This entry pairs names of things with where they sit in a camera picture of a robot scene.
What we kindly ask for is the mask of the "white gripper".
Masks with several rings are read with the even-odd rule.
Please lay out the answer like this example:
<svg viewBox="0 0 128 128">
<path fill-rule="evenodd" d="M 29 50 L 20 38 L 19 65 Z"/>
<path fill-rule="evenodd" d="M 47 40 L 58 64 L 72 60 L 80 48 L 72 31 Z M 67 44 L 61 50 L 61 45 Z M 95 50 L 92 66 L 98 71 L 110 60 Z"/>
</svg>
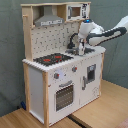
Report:
<svg viewBox="0 0 128 128">
<path fill-rule="evenodd" d="M 83 56 L 84 52 L 85 52 L 85 43 L 86 43 L 86 41 L 82 38 L 78 38 L 78 43 L 79 43 L 79 47 L 78 47 L 79 55 Z"/>
</svg>

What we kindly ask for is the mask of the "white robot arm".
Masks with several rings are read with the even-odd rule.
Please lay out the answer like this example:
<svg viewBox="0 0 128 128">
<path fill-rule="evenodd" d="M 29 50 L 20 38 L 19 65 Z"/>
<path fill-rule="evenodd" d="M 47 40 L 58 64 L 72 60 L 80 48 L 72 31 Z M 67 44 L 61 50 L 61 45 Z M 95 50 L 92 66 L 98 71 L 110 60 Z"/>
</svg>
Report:
<svg viewBox="0 0 128 128">
<path fill-rule="evenodd" d="M 83 55 L 85 52 L 85 44 L 90 46 L 97 46 L 98 44 L 120 37 L 128 33 L 128 15 L 120 20 L 120 22 L 110 30 L 96 24 L 91 19 L 85 19 L 79 28 L 79 54 Z"/>
</svg>

